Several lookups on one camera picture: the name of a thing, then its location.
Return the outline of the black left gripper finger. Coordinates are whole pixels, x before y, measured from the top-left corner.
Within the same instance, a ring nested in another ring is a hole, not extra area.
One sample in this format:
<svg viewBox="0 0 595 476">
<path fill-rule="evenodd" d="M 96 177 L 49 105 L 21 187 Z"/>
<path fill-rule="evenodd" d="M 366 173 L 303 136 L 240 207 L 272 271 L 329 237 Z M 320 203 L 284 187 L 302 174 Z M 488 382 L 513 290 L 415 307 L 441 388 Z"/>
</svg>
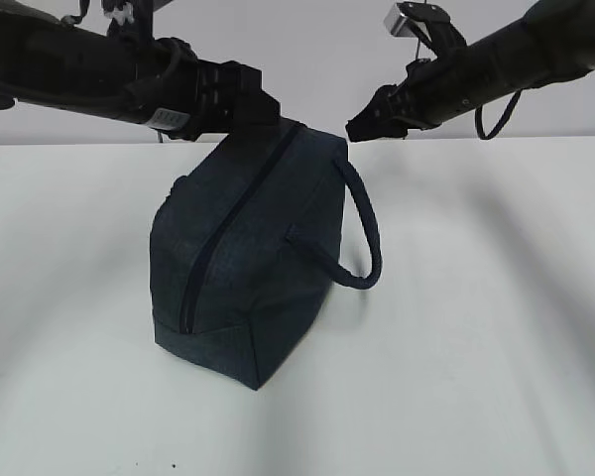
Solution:
<svg viewBox="0 0 595 476">
<path fill-rule="evenodd" d="M 263 88 L 263 75 L 256 68 L 233 68 L 230 99 L 230 132 L 258 126 L 274 126 L 280 119 L 280 102 Z"/>
</svg>

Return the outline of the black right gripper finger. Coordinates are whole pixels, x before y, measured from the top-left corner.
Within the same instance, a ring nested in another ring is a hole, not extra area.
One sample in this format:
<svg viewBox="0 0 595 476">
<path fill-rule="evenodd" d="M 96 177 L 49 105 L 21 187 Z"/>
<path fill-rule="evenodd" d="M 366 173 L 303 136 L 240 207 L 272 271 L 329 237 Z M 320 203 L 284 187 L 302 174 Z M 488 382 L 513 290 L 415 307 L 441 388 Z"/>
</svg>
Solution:
<svg viewBox="0 0 595 476">
<path fill-rule="evenodd" d="M 378 88 L 368 105 L 347 122 L 345 130 L 351 143 L 407 137 L 407 126 L 396 118 L 390 104 L 393 91 L 393 88 Z"/>
</svg>

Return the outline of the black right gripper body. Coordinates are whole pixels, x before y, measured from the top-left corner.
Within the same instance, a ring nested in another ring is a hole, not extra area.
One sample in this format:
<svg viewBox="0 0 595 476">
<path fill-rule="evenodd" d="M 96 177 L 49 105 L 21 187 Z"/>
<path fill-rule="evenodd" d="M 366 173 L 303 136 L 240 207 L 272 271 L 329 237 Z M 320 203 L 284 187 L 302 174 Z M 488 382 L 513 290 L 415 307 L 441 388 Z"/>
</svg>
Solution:
<svg viewBox="0 0 595 476">
<path fill-rule="evenodd" d="M 433 129 L 469 111 L 469 99 L 456 93 L 450 76 L 454 59 L 415 59 L 406 66 L 400 84 L 380 86 L 373 98 L 371 118 L 399 123 L 405 129 Z"/>
</svg>

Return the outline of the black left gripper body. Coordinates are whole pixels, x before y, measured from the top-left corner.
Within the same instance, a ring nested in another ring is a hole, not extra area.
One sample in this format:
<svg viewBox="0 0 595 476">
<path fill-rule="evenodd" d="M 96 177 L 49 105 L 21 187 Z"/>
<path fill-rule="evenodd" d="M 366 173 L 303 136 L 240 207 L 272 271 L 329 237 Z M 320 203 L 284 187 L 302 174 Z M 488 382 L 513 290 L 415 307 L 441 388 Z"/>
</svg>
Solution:
<svg viewBox="0 0 595 476">
<path fill-rule="evenodd" d="M 152 41 L 144 50 L 154 70 L 143 70 L 143 125 L 171 139 L 195 141 L 203 134 L 230 133 L 233 68 L 254 68 L 230 60 L 199 59 L 176 38 Z"/>
</svg>

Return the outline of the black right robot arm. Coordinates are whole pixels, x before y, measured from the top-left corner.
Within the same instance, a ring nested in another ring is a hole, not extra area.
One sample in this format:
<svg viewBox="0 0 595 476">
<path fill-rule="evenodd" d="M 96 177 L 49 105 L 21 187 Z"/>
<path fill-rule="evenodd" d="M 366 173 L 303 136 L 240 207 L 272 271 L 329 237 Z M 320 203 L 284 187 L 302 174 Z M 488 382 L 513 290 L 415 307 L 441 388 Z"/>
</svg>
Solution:
<svg viewBox="0 0 595 476">
<path fill-rule="evenodd" d="M 435 4 L 404 1 L 385 26 L 412 36 L 433 59 L 415 59 L 400 84 L 379 87 L 346 125 L 354 143 L 404 139 L 468 112 L 482 140 L 495 138 L 522 93 L 595 70 L 595 1 L 538 1 L 518 20 L 469 44 Z"/>
</svg>

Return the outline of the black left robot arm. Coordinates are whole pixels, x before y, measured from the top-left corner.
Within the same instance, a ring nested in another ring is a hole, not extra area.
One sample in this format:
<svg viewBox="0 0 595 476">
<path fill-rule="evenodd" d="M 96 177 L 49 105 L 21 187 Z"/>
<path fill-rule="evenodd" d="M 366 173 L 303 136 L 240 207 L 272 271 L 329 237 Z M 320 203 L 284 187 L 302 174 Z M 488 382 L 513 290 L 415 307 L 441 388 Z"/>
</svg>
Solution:
<svg viewBox="0 0 595 476">
<path fill-rule="evenodd" d="M 104 35 L 80 27 L 90 4 L 56 18 L 0 1 L 0 110 L 18 102 L 140 124 L 174 140 L 271 126 L 279 102 L 260 70 L 200 59 L 189 43 L 155 38 L 162 1 L 104 1 Z"/>
</svg>

